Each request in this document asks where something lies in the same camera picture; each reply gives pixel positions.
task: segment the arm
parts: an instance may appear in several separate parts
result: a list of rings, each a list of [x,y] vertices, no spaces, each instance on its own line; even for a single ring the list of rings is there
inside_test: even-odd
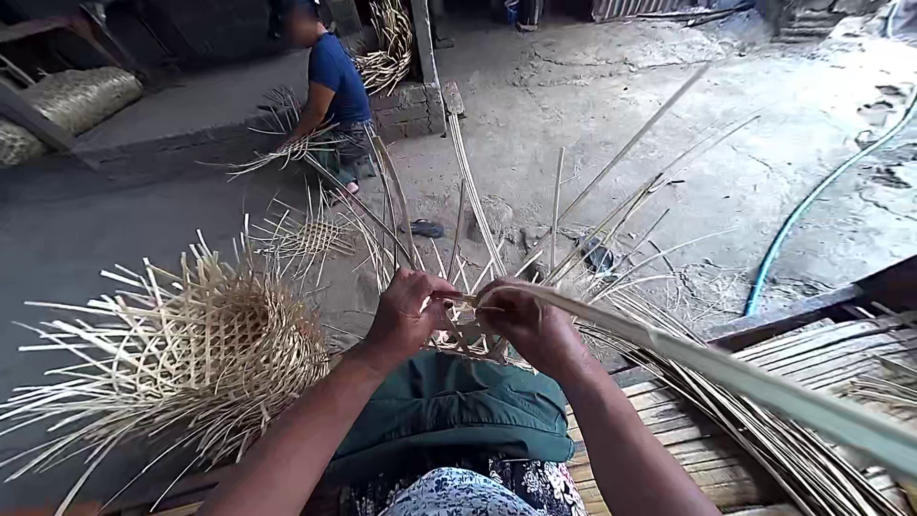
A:
[[[199,514],[299,514],[376,387],[439,325],[442,300],[431,300],[420,311],[434,290],[454,288],[443,279],[399,269],[379,300],[366,339],[271,425]]]
[[[498,279],[479,296],[512,281],[518,280]],[[532,296],[504,290],[494,292],[478,313],[479,320],[508,338],[529,364],[558,381],[576,414],[592,473],[612,514],[720,514],[644,426],[566,312],[553,306],[539,308]]]
[[[309,98],[305,101],[305,109],[300,115],[299,125],[293,130],[290,140],[296,140],[303,136],[308,136],[315,130],[328,112],[331,106],[331,99],[335,97],[335,91],[324,84],[315,81],[309,81]]]

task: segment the floral patterned clothing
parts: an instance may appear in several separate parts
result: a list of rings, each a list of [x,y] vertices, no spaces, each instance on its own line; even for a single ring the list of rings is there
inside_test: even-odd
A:
[[[586,516],[563,463],[488,458],[351,486],[342,516]]]

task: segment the green cloth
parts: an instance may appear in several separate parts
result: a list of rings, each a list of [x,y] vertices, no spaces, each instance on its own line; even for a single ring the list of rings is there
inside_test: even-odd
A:
[[[424,351],[372,395],[328,475],[358,481],[408,455],[450,447],[565,462],[573,456],[566,404],[560,386],[545,375]]]
[[[369,124],[371,122],[340,124],[315,138],[317,142],[334,142],[329,143],[334,147],[333,151],[315,151],[313,156],[342,185],[376,175],[369,155],[371,149],[367,135]],[[319,177],[329,187],[337,188],[321,174]]]

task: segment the flip-flop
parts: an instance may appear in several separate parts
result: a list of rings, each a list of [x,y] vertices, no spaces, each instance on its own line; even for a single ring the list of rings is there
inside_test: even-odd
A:
[[[399,228],[399,230],[404,233],[404,228]],[[446,234],[446,230],[443,229],[443,225],[438,222],[430,222],[427,219],[417,219],[411,222],[411,234],[438,239]]]

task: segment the blue hose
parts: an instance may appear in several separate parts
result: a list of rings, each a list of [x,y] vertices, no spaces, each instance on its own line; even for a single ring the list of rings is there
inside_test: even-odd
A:
[[[914,108],[914,101],[917,100],[917,84],[911,89],[911,94],[908,96],[907,108],[904,111],[904,116],[901,117],[901,120],[895,124],[895,127],[891,128],[889,132],[885,133],[882,138],[879,138],[875,143],[866,147],[862,151],[858,152],[854,157],[845,161],[844,164],[837,167],[831,175],[825,177],[812,192],[806,196],[800,202],[800,204],[790,213],[790,216],[783,222],[783,226],[780,227],[780,231],[777,233],[777,236],[774,238],[774,241],[770,243],[768,248],[768,253],[764,255],[764,260],[761,261],[761,267],[757,271],[757,277],[755,278],[755,284],[751,288],[751,293],[748,294],[748,301],[746,302],[746,309],[744,315],[751,315],[757,311],[758,298],[761,296],[761,291],[764,289],[764,280],[768,277],[768,271],[770,266],[774,263],[774,260],[777,258],[777,253],[780,250],[780,246],[783,245],[783,241],[786,240],[787,234],[790,233],[790,228],[793,224],[796,223],[796,220],[805,212],[815,198],[822,193],[822,191],[830,185],[833,180],[843,174],[851,165],[860,161],[864,156],[870,154],[875,149],[878,149],[884,145],[888,140],[891,140],[891,137],[898,134],[904,126],[908,125],[908,122],[911,121],[911,118],[914,116],[914,111],[917,109]]]

